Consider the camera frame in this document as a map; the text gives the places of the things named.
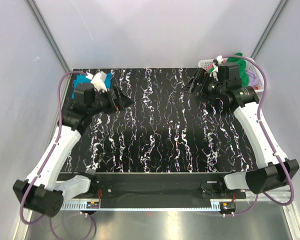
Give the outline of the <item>blue t shirt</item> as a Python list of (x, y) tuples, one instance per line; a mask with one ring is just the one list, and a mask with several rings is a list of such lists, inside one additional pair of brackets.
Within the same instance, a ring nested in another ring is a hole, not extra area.
[[(112, 86), (112, 77), (113, 77), (112, 73), (106, 73), (105, 85), (108, 88), (108, 90)], [(85, 83), (91, 84), (90, 80), (86, 78), (86, 75), (84, 74), (77, 75), (75, 80), (73, 81), (73, 88), (77, 89), (80, 84), (85, 84)]]

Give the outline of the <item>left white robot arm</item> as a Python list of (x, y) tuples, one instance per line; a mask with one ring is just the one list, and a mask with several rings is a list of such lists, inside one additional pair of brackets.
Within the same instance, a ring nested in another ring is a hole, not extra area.
[(93, 116), (124, 111), (135, 103), (117, 85), (102, 91), (87, 82), (77, 85), (72, 101), (72, 106), (62, 111), (55, 134), (36, 167), (25, 180), (16, 180), (12, 187), (20, 203), (19, 216), (25, 224), (28, 221), (24, 209), (52, 218), (64, 202), (81, 194), (93, 198), (98, 193), (95, 172), (78, 173), (58, 183), (61, 168)]

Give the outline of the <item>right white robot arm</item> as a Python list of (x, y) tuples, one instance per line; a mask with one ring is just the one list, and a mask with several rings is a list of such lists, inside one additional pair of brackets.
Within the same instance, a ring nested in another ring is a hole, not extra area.
[(221, 101), (239, 121), (252, 146), (257, 169), (226, 174), (223, 182), (217, 185), (220, 197), (229, 198), (239, 189), (265, 193), (291, 182), (300, 168), (299, 163), (289, 159), (279, 147), (259, 108), (261, 101), (256, 91), (251, 86), (242, 86), (237, 63), (219, 64), (216, 77), (197, 68), (182, 90), (207, 104)]

